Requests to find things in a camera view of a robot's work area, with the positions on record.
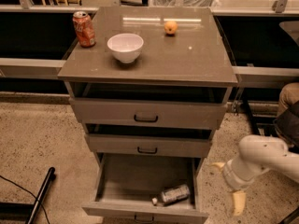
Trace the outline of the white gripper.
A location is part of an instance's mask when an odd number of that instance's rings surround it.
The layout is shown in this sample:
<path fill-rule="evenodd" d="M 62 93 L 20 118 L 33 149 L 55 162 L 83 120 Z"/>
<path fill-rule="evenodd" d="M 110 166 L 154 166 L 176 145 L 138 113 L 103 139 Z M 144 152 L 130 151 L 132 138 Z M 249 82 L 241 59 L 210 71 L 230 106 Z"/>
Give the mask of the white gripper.
<path fill-rule="evenodd" d="M 247 181 L 239 177 L 233 170 L 232 163 L 232 160 L 229 160 L 226 163 L 213 162 L 211 166 L 217 168 L 220 172 L 222 171 L 222 175 L 227 185 L 232 190 L 235 190 L 233 193 L 233 215 L 240 216 L 243 213 L 246 205 L 246 192 L 243 190 L 246 190 L 253 183 L 253 179 Z"/>

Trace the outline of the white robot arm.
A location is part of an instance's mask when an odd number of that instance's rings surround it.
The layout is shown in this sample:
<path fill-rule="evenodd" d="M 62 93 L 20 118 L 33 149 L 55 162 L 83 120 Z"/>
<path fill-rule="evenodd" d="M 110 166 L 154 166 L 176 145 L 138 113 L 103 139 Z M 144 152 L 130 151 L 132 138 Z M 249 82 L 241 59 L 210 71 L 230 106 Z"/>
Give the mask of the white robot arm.
<path fill-rule="evenodd" d="M 278 137 L 247 135 L 239 141 L 236 156 L 227 162 L 210 164 L 232 191 L 234 216 L 243 213 L 246 190 L 257 177 L 274 170 L 299 183 L 299 154 L 289 150 L 289 145 L 298 147 L 298 106 L 298 83 L 285 85 L 274 119 Z"/>

